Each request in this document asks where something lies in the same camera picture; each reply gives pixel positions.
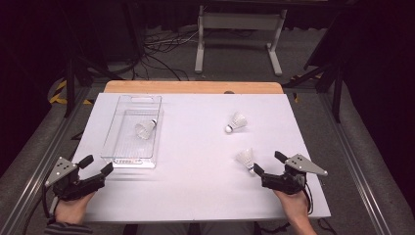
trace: badminton shuttlecock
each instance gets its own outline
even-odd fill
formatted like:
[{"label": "badminton shuttlecock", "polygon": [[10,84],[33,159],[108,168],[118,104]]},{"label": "badminton shuttlecock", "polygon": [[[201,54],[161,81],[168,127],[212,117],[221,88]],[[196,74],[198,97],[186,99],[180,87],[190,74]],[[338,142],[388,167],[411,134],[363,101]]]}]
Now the badminton shuttlecock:
[{"label": "badminton shuttlecock", "polygon": [[154,119],[142,121],[135,125],[135,133],[142,139],[149,139],[156,125],[157,122]]},{"label": "badminton shuttlecock", "polygon": [[253,149],[247,149],[236,156],[236,160],[244,165],[251,174],[254,172]]},{"label": "badminton shuttlecock", "polygon": [[232,117],[231,122],[226,125],[225,131],[226,133],[231,133],[236,128],[241,128],[243,126],[246,126],[248,124],[247,119],[241,115],[240,113],[235,113],[235,115]]}]

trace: white tabletop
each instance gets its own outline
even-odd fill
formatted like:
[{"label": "white tabletop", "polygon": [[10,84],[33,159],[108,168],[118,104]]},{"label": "white tabletop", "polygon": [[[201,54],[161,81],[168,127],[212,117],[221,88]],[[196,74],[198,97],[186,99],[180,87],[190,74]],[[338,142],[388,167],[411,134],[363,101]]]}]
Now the white tabletop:
[{"label": "white tabletop", "polygon": [[[95,175],[106,165],[101,152],[119,93],[102,93],[94,105],[73,162],[93,155],[80,171]],[[163,119],[154,169],[116,168],[90,202],[85,220],[162,222],[266,220],[283,218],[279,200],[261,187],[260,177],[239,164],[238,153],[253,148],[254,161],[267,173],[282,174],[274,151],[288,157],[309,154],[286,95],[155,94],[162,96]],[[235,112],[248,125],[226,134]],[[307,175],[314,212],[330,216],[316,175]]]}]

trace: sleeve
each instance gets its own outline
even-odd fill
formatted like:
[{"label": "sleeve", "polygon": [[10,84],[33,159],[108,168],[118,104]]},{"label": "sleeve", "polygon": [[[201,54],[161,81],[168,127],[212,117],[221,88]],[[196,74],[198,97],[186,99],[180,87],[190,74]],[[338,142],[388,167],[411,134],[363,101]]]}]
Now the sleeve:
[{"label": "sleeve", "polygon": [[92,229],[87,226],[71,224],[71,223],[62,223],[55,222],[49,224],[44,232],[44,235],[62,235],[62,234],[71,234],[71,235],[86,235],[92,234]]}]

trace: clear plastic container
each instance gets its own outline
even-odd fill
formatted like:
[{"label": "clear plastic container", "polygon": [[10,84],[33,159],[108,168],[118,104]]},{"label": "clear plastic container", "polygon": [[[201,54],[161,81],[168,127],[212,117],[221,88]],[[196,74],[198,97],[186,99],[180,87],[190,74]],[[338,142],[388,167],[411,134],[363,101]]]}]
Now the clear plastic container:
[{"label": "clear plastic container", "polygon": [[156,167],[161,120],[161,96],[120,96],[101,157],[114,167]]}]

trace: person's hand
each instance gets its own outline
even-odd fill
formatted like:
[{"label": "person's hand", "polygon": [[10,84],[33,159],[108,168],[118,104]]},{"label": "person's hand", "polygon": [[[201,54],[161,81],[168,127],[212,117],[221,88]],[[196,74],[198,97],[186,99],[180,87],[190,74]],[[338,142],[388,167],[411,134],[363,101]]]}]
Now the person's hand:
[{"label": "person's hand", "polygon": [[74,201],[65,202],[60,200],[55,209],[56,221],[72,224],[82,224],[86,207],[94,194],[95,192]]},{"label": "person's hand", "polygon": [[308,200],[305,194],[299,193],[288,195],[280,191],[273,190],[280,199],[284,212],[290,224],[294,227],[297,234],[316,234],[308,219]]}]

